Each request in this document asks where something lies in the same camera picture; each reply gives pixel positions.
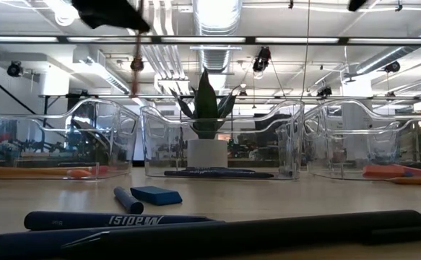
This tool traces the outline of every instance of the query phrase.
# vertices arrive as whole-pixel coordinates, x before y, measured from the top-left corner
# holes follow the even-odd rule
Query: desk
[[[421,212],[421,186],[386,182],[337,181],[302,175],[301,181],[146,178],[144,170],[103,181],[0,181],[0,233],[19,232],[33,210],[122,212],[116,186],[154,185],[174,189],[182,204],[156,207],[148,214],[205,215],[217,220],[257,220],[347,212],[415,209]],[[366,247],[315,246],[236,259],[419,259],[421,242]]]

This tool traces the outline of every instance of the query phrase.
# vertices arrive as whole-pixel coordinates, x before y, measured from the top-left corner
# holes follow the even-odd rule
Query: white ceiling
[[[13,5],[27,7],[20,0],[6,1]],[[308,0],[295,0],[295,8],[288,9],[285,4],[288,1],[243,1],[243,11],[240,17],[240,25],[237,35],[257,36],[363,36],[363,37],[405,37],[413,35],[421,28],[421,11],[410,8],[421,8],[421,0],[404,0],[404,8],[400,12],[388,10],[385,12],[344,12],[348,0],[311,0],[314,8],[309,12],[308,27]],[[42,1],[29,1],[32,7],[46,7]],[[396,0],[381,0],[374,9],[395,9]],[[190,0],[173,1],[174,30],[179,35],[194,34],[193,14],[181,12],[181,9],[191,7]],[[71,26],[61,27],[54,22],[54,13],[48,9],[19,9],[0,3],[0,34],[69,34],[69,35],[128,35],[124,29],[113,27],[99,27],[91,30],[79,20]],[[62,45],[0,45],[0,51],[45,53],[58,61],[67,61],[71,55],[70,49],[74,46]],[[129,62],[133,53],[132,45],[91,45],[92,51],[101,50],[107,56],[109,68],[125,82],[131,81]],[[311,87],[316,81],[329,73],[327,69],[334,69],[345,64],[344,47],[339,46],[310,46],[308,57],[305,58],[307,48],[305,46],[272,46],[273,64],[270,64],[262,79],[253,80],[251,70],[246,73],[238,61],[243,61],[243,66],[249,66],[254,55],[257,54],[258,46],[242,46],[241,51],[234,51],[230,67],[231,75],[227,78],[227,87],[246,83],[248,94],[252,95],[255,85],[257,95],[281,94],[280,86],[291,95],[299,95],[303,89]],[[347,62],[360,63],[385,48],[382,47],[348,47]],[[199,75],[199,64],[196,51],[190,51],[188,45],[178,47],[183,68],[191,80],[191,85],[196,86]],[[122,68],[118,60],[126,63]],[[303,82],[303,64],[307,61],[305,82]],[[401,59],[401,72],[421,63],[421,49]],[[140,82],[143,82],[142,92],[154,92],[152,84],[154,73],[146,64],[144,72],[140,73]],[[92,78],[90,75],[82,75],[88,78],[93,92],[105,92],[109,85],[102,80]],[[421,67],[392,77],[387,83],[385,74],[373,74],[374,94],[385,93],[388,88],[398,87],[421,79]]]

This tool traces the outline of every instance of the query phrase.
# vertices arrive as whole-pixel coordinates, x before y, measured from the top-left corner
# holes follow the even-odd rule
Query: wooden table
[[[24,231],[24,216],[33,210],[122,212],[113,198],[114,187],[148,185],[177,190],[183,197],[182,204],[145,204],[144,212],[149,214],[195,214],[236,221],[391,209],[421,212],[421,186],[310,175],[302,175],[300,181],[145,178],[142,169],[135,169],[131,175],[103,181],[0,181],[0,233]],[[235,258],[421,260],[421,242],[315,246]]]

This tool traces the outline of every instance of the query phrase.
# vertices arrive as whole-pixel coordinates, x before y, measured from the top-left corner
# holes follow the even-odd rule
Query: blue eraser
[[[155,186],[130,188],[131,195],[138,200],[148,202],[157,206],[181,203],[180,194],[177,191],[171,191]]]

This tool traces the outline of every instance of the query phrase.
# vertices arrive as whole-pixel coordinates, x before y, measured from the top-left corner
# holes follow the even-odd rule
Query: wire
[[[308,63],[308,44],[310,42],[310,13],[311,13],[311,0],[308,0],[308,20],[306,23],[306,51],[305,51],[305,71],[303,72],[303,85],[302,94],[300,95],[300,101],[303,99],[303,93],[305,93],[305,82],[306,82],[306,64]]]
[[[7,6],[16,7],[16,8],[20,8],[20,9],[29,9],[29,10],[51,9],[50,7],[25,7],[25,6],[23,7],[23,6],[17,6],[17,5],[2,2],[2,1],[0,1],[0,4],[6,4]]]
[[[270,60],[271,60],[271,64],[273,64],[274,75],[276,75],[277,83],[279,83],[279,87],[280,87],[280,88],[281,88],[281,90],[282,90],[282,95],[285,97],[285,92],[284,92],[284,89],[282,88],[281,81],[279,80],[279,77],[277,76],[276,67],[274,67],[274,61],[273,61],[273,59],[272,59],[272,58],[271,58]]]

